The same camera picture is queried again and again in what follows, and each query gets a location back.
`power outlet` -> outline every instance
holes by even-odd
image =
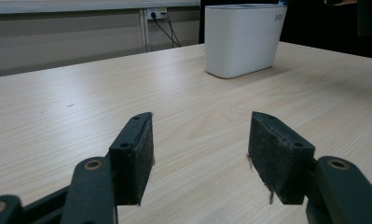
[[[167,12],[166,7],[155,7],[155,8],[148,8],[147,9],[147,19],[149,21],[153,21],[154,19],[151,17],[151,13],[156,13],[156,19],[165,19],[165,13]]]

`gray wall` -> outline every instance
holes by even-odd
[[[0,76],[75,63],[169,49],[172,41],[143,11],[106,11],[0,15]],[[198,44],[198,7],[168,8],[182,46]],[[159,24],[169,33],[165,21]],[[144,34],[147,25],[148,34]]]

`wooden table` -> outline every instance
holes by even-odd
[[[246,159],[252,111],[352,161],[372,183],[372,59],[280,43],[272,68],[203,71],[203,45],[0,77],[0,195],[31,203],[105,155],[128,119],[154,113],[156,165],[120,223],[307,223]]]

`black cable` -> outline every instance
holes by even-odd
[[[172,21],[171,21],[171,18],[169,18],[168,13],[165,13],[164,15],[165,15],[166,21],[169,23],[169,26],[171,27],[172,32],[174,33],[174,37],[176,38],[177,43],[179,44],[180,47],[182,47],[182,45],[180,44],[179,39],[177,39],[177,35],[176,35],[176,33],[174,32],[174,30],[173,30],[173,28],[172,28]]]
[[[151,13],[151,17],[154,19],[154,22],[155,22],[156,25],[159,27],[159,29],[161,29],[161,31],[162,31],[163,33],[165,33],[165,35],[166,35],[167,37],[169,37],[170,40],[171,40],[172,42],[174,42],[174,40],[173,40],[173,39],[168,35],[168,33],[166,33],[165,30],[162,29],[162,27],[158,24],[158,22],[157,22],[157,18],[156,18],[156,14],[155,14],[154,12]]]

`white box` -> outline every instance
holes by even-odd
[[[246,4],[205,8],[205,71],[231,78],[273,65],[286,6]]]

